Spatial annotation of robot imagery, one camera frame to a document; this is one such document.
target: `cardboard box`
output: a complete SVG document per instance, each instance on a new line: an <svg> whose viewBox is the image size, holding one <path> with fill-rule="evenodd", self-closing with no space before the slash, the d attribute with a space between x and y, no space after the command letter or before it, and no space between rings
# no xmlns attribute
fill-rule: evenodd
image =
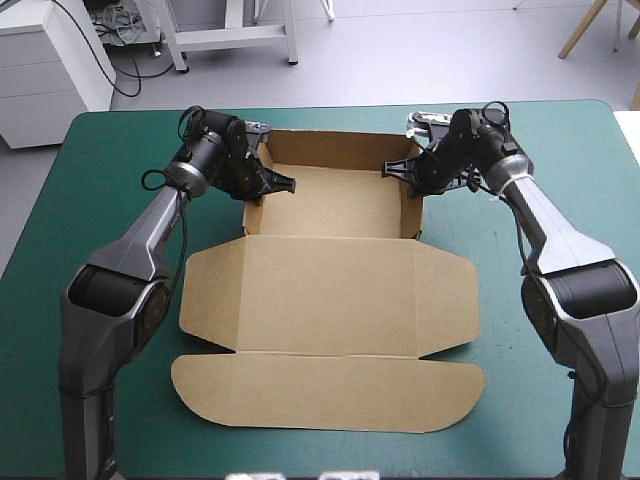
<svg viewBox="0 0 640 480"><path fill-rule="evenodd" d="M403 136L274 131L263 162L295 195L247 204L246 236L192 255L180 326L233 354L184 355L175 388L224 425L428 432L463 418L484 375L420 360L479 334L471 262L412 238L422 199L384 161Z"/></svg>

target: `cabinet drawer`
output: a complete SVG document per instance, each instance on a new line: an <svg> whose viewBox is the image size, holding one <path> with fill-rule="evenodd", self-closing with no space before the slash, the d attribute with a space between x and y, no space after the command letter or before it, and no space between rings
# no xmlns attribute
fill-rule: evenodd
<svg viewBox="0 0 640 480"><path fill-rule="evenodd" d="M0 35L0 67L59 61L60 56L45 32Z"/></svg>
<svg viewBox="0 0 640 480"><path fill-rule="evenodd" d="M11 148L62 143L73 119L85 111L77 92L0 98L0 135Z"/></svg>
<svg viewBox="0 0 640 480"><path fill-rule="evenodd" d="M0 67L0 97L75 90L62 62Z"/></svg>

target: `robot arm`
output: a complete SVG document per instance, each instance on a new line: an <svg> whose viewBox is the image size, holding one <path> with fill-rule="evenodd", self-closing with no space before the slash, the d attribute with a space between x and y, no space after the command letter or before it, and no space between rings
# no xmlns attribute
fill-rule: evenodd
<svg viewBox="0 0 640 480"><path fill-rule="evenodd" d="M89 257L61 295L59 387L67 480L117 475L116 374L167 313L184 259L171 282L164 247L188 203L210 185L234 199L257 202L270 193L295 191L294 179L260 162L257 147L268 125L201 107L185 111L180 123L184 120L184 132L178 126L182 146L159 172L166 181L156 197L122 237Z"/></svg>
<svg viewBox="0 0 640 480"><path fill-rule="evenodd" d="M525 312L554 360L574 369L571 420L559 478L618 480L638 384L640 301L631 272L613 251L578 232L533 179L533 163L510 133L509 112L462 109L452 117L409 118L430 144L388 162L383 176L413 195L477 190L479 179L511 209L524 262ZM531 253L525 256L521 232Z"/></svg>

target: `green tabletop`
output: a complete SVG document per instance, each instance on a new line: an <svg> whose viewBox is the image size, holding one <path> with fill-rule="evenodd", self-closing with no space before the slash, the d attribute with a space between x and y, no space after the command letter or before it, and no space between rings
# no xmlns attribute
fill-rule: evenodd
<svg viewBox="0 0 640 480"><path fill-rule="evenodd" d="M455 105L251 109L233 113L280 128L403 132L408 112ZM610 245L640 273L640 169L608 106L596 101L511 104L515 136L539 185L575 226ZM56 362L58 295L96 248L119 236L152 193L140 174L162 168L179 145L180 112L84 114L62 146L0 281L0 475L63 470ZM377 469L392 476L551 476L563 466L562 433L572 384L553 363L520 304L513 218L501 202L467 189L428 198L423 241L478 267L482 335L440 355L473 362L487 376L471 414L429 434L229 428L180 401L171 362L207 352L178 327L180 291L165 323L118 392L118 451L128 476L203 477L237 471L316 476ZM190 252L241 235L242 204L210 190L189 210ZM168 249L177 259L180 234ZM640 414L626 457L640 475Z"/></svg>

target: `gray floor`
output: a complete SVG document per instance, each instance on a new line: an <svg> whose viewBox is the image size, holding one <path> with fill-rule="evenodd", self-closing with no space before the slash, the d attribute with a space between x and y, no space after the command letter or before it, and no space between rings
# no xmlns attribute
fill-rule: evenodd
<svg viewBox="0 0 640 480"><path fill-rule="evenodd" d="M296 0L300 63L284 47L189 55L191 72L144 82L142 94L115 94L112 109L374 105L503 99L596 98L626 110L640 80L640 40L626 38L637 11L624 5L623 40L612 51L615 4L605 7L570 57L558 50L589 0L335 0L329 24L319 0ZM174 1L185 30L219 26L224 1ZM279 16L270 2L265 21ZM131 70L122 52L114 64ZM143 73L161 70L149 49ZM119 80L129 91L131 80ZM55 148L10 151L0 142L0 272L10 258L55 157Z"/></svg>

